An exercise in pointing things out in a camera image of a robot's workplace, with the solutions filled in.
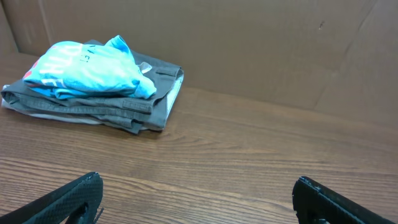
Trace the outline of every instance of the brown cardboard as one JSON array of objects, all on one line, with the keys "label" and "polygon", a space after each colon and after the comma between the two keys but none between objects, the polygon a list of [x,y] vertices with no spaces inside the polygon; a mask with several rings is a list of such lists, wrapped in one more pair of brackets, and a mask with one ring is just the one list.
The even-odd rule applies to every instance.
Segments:
[{"label": "brown cardboard", "polygon": [[14,42],[6,15],[0,2],[0,56],[17,52],[17,45]]},{"label": "brown cardboard", "polygon": [[185,85],[312,109],[375,0],[3,1],[21,52],[121,34]]},{"label": "brown cardboard", "polygon": [[19,50],[26,54],[44,54],[49,41],[39,2],[2,0],[2,3]]},{"label": "brown cardboard", "polygon": [[0,88],[22,78],[37,60],[36,56],[11,53],[0,59]]},{"label": "brown cardboard", "polygon": [[397,9],[377,2],[316,110],[398,128]]}]

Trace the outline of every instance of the blue shirt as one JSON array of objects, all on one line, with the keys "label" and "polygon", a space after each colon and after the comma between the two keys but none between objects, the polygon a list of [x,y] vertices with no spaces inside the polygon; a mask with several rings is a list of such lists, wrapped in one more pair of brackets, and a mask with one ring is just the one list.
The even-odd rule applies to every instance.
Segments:
[{"label": "blue shirt", "polygon": [[23,81],[32,90],[58,99],[113,95],[147,99],[156,92],[120,35],[104,46],[56,43]]}]

